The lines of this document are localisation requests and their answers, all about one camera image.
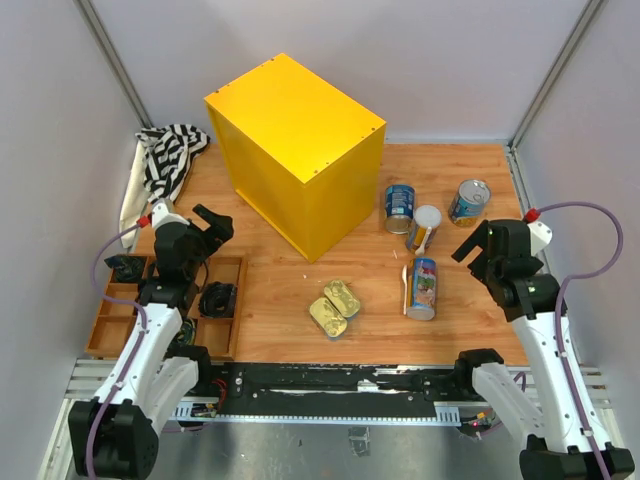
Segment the tall can mixed beans label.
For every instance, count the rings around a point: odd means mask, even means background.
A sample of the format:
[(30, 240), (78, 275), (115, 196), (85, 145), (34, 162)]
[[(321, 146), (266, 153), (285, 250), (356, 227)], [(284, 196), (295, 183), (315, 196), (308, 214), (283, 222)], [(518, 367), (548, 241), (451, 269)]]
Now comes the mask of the tall can mixed beans label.
[(404, 315), (421, 321), (436, 315), (437, 266), (427, 257), (413, 258), (403, 273)]

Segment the blue short can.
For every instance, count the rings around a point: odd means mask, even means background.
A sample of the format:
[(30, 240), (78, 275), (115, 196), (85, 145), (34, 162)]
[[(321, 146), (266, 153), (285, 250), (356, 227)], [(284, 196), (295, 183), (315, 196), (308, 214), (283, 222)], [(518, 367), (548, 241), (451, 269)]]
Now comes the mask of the blue short can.
[(415, 190), (406, 184), (393, 184), (386, 188), (385, 228), (389, 233), (405, 234), (414, 218)]

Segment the tall can orange label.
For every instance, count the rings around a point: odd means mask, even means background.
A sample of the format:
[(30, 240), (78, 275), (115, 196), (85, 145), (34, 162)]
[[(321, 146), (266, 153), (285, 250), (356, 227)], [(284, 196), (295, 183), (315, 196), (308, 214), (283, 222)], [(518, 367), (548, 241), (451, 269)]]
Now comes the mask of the tall can orange label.
[(431, 245), (442, 222), (442, 213), (433, 205), (422, 205), (415, 210), (406, 238), (406, 248), (419, 256)]

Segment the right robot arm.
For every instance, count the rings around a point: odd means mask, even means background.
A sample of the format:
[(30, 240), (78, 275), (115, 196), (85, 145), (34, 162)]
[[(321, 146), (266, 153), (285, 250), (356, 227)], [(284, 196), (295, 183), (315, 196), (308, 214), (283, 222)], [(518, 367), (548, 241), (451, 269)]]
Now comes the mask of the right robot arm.
[(635, 471), (631, 452), (614, 446), (584, 384), (570, 338), (561, 285), (541, 271), (537, 253), (551, 241), (542, 222), (482, 221), (453, 253), (503, 310), (522, 344), (538, 400), (516, 384), (493, 349), (460, 353), (455, 392), (482, 397), (520, 446), (525, 479), (626, 479)]

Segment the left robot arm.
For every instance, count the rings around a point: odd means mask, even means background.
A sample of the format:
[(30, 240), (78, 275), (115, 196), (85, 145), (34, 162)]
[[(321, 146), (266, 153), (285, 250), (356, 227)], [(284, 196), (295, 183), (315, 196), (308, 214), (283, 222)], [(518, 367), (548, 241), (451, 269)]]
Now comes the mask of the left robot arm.
[(234, 234), (233, 220), (198, 204), (201, 229), (159, 200), (135, 223), (155, 233), (155, 260), (124, 303), (135, 309), (133, 329), (104, 383), (68, 416), (76, 472), (89, 479), (145, 479), (155, 465), (159, 438), (182, 398), (214, 383), (206, 348), (175, 346), (198, 292), (201, 267)]

